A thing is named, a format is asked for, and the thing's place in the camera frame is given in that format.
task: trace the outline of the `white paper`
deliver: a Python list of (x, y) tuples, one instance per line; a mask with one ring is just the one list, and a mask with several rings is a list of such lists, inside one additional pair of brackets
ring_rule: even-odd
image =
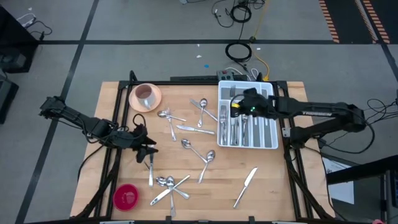
[[(322, 159), (325, 163), (327, 173), (336, 172), (351, 167), (340, 162), (329, 160), (327, 158), (322, 157)], [(350, 181), (340, 184), (329, 185), (329, 194), (330, 197), (333, 199), (354, 204), (354, 182)]]

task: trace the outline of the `spoon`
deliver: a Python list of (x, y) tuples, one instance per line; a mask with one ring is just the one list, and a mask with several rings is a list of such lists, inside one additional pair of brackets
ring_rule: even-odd
[[(156, 177), (156, 182), (157, 182), (157, 184), (159, 184), (162, 187), (166, 186), (166, 183), (167, 183), (166, 178), (164, 178), (164, 177)], [(177, 193), (179, 193), (185, 199), (189, 199), (189, 197), (190, 197), (189, 194), (182, 192), (181, 190), (179, 190), (175, 187), (173, 187), (173, 190), (175, 190)]]
[(186, 140), (186, 139), (183, 139), (183, 140), (181, 140), (181, 145), (182, 145), (185, 149), (192, 149), (192, 151), (193, 151), (196, 155), (198, 155), (198, 156), (200, 157), (200, 159), (203, 160), (203, 162), (207, 163), (207, 160), (206, 160), (205, 158), (203, 158), (203, 156), (201, 156), (201, 155), (199, 154), (199, 152), (197, 152), (196, 150), (194, 150), (194, 148), (192, 147), (190, 141), (188, 141), (188, 140)]
[(205, 168), (200, 173), (198, 184), (200, 184), (201, 181), (203, 180), (203, 176), (205, 175), (205, 171), (206, 171), (207, 165), (211, 161), (213, 161), (215, 157), (216, 157), (216, 152), (214, 150), (210, 150), (209, 152), (207, 152), (207, 162), (206, 162)]
[(158, 111), (158, 112), (157, 112), (157, 115), (158, 115), (159, 117), (161, 117), (161, 118), (167, 118), (167, 117), (169, 117), (169, 118), (174, 118), (174, 119), (177, 119), (177, 120), (180, 120), (180, 121), (187, 121), (186, 119), (176, 118), (176, 117), (174, 117), (174, 116), (167, 115), (165, 111)]
[(174, 188), (174, 179), (172, 176), (168, 176), (166, 179), (166, 186), (170, 189), (171, 195), (171, 216), (175, 217), (175, 207), (174, 207), (174, 199), (173, 199), (173, 188)]
[(202, 122), (202, 120), (203, 120), (203, 110), (205, 109), (205, 107), (207, 105), (207, 100), (203, 98), (203, 99), (200, 100), (199, 104), (200, 104), (200, 107), (201, 107), (201, 111), (200, 111), (200, 119), (199, 119), (199, 122), (198, 122), (198, 127), (200, 128), (202, 123), (203, 123)]

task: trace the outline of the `butter knife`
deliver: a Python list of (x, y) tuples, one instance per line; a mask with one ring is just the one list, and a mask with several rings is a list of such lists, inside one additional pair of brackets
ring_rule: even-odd
[(196, 129), (193, 127), (188, 127), (184, 125), (176, 125), (178, 129), (186, 130), (186, 131), (198, 131), (201, 133), (206, 133), (206, 134), (215, 134), (213, 131), (206, 131), (206, 130), (201, 130), (201, 129)]
[(153, 199), (153, 201), (150, 202), (150, 205), (154, 205), (156, 204), (158, 201), (162, 200), (162, 198), (164, 198), (167, 194), (170, 193), (170, 189), (166, 189), (164, 190), (162, 193), (160, 193), (155, 199)]
[(243, 193), (246, 191), (247, 187), (249, 187), (250, 181), (253, 179), (253, 176), (254, 176), (254, 174), (256, 173), (256, 171), (257, 171), (257, 167), (253, 168), (253, 169), (250, 171), (250, 174), (248, 175), (248, 177), (246, 178), (246, 180), (244, 181), (243, 189), (242, 189), (241, 193), (239, 194), (238, 199), (236, 199), (236, 202), (235, 202), (235, 204), (234, 204), (234, 208), (237, 208), (237, 207), (238, 207), (239, 201), (241, 200), (241, 198), (242, 198), (242, 196), (243, 196)]
[[(197, 108), (201, 109), (201, 106), (200, 106), (200, 104), (199, 104), (198, 102), (196, 102), (196, 101), (193, 100), (193, 99), (189, 99), (189, 101), (191, 101), (191, 103), (192, 103), (193, 105), (195, 105)], [(206, 110), (206, 108), (203, 109), (203, 111), (206, 112), (206, 114), (208, 114), (209, 116), (211, 116), (211, 118), (213, 118), (215, 121), (218, 121), (218, 120), (217, 120), (217, 117), (216, 117), (215, 115), (213, 115), (211, 112), (209, 112), (208, 110)]]

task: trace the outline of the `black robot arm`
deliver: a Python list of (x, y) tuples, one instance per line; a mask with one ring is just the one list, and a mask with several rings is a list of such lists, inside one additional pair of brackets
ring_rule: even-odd
[(257, 94), (255, 88), (243, 91), (243, 99), (231, 100), (231, 117), (241, 114), (260, 116), (269, 119), (292, 118), (298, 115), (330, 117), (325, 122), (307, 128), (294, 127), (282, 130), (284, 137), (289, 137), (293, 147), (304, 147), (310, 138), (321, 138), (335, 131), (359, 132), (365, 129), (363, 110), (346, 103), (310, 103), (299, 102), (289, 97)]
[(146, 155), (158, 152), (157, 149), (148, 146), (155, 145), (156, 142), (147, 137), (145, 124), (136, 124), (134, 119), (136, 128), (133, 131), (124, 131), (123, 128), (119, 128), (117, 123), (107, 119), (90, 118), (68, 107), (63, 100), (56, 96), (47, 97), (40, 109), (42, 110), (40, 115), (45, 118), (63, 118), (78, 126), (83, 130), (88, 141), (90, 138), (94, 138), (97, 139), (95, 142), (106, 147), (132, 148), (133, 151), (137, 151), (136, 160), (139, 163), (144, 160)]

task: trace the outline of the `wooden tabletop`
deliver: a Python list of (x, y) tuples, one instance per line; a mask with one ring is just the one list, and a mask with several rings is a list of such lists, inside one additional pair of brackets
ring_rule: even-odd
[[(302, 82), (288, 82), (289, 95), (299, 101), (307, 101)], [(98, 98), (95, 116), (112, 119), (114, 102), (116, 99), (118, 82), (104, 82)], [(178, 188), (188, 194), (186, 200), (181, 195), (174, 193), (174, 204), (177, 216), (174, 220), (248, 220), (248, 216), (254, 216), (256, 221), (295, 220), (292, 197), (290, 193), (288, 173), (283, 157), (282, 141), (279, 138), (278, 150), (267, 149), (239, 149), (219, 147), (216, 136), (202, 133), (194, 133), (179, 130), (176, 124), (185, 124), (195, 127), (197, 125), (200, 110), (194, 107), (189, 99), (199, 101), (202, 98), (208, 100), (208, 110), (217, 114), (217, 86), (159, 86), (162, 91), (162, 102), (159, 107), (150, 113), (145, 113), (148, 136), (157, 142), (159, 150), (154, 156), (154, 177), (173, 176), (176, 183), (190, 174), (188, 179)], [(119, 114), (121, 122), (123, 105)], [(187, 122), (173, 120), (177, 142), (173, 142), (170, 127), (166, 119), (159, 118), (156, 111), (169, 107), (172, 115), (185, 118)], [(127, 125), (134, 129), (132, 117), (136, 114), (129, 109)], [(311, 126), (312, 119), (308, 116), (295, 117), (296, 126)], [(217, 130), (217, 122), (207, 114), (203, 115), (203, 129)], [(203, 169), (203, 161), (191, 150), (181, 146), (181, 139), (188, 139), (192, 146), (203, 156), (213, 149), (216, 152), (215, 160), (208, 166), (201, 184), (197, 184), (200, 172)], [(308, 147), (318, 149), (315, 140), (309, 140)], [(98, 147), (97, 144), (88, 144), (86, 155), (88, 156)], [(81, 171), (77, 186), (75, 200), (71, 215), (80, 213), (97, 191), (101, 171), (104, 162), (105, 149), (90, 158)], [(140, 193), (137, 206), (129, 212), (120, 212), (113, 209), (113, 220), (164, 220), (170, 215), (170, 196), (166, 196), (154, 206), (150, 202), (163, 190), (154, 183), (153, 188), (148, 186), (149, 171), (145, 165), (138, 164), (135, 160), (136, 152), (131, 149), (123, 150), (119, 171), (118, 186), (121, 184), (134, 184)], [(303, 165), (307, 176), (308, 189), (318, 200), (320, 205), (330, 214), (333, 210), (328, 204), (326, 192), (325, 173), (319, 154), (302, 149)], [(253, 167), (258, 170), (242, 198), (238, 209), (233, 205), (238, 197), (243, 183)], [(305, 217), (303, 197), (298, 190), (302, 216)], [(105, 213), (109, 193), (104, 195), (102, 215)]]

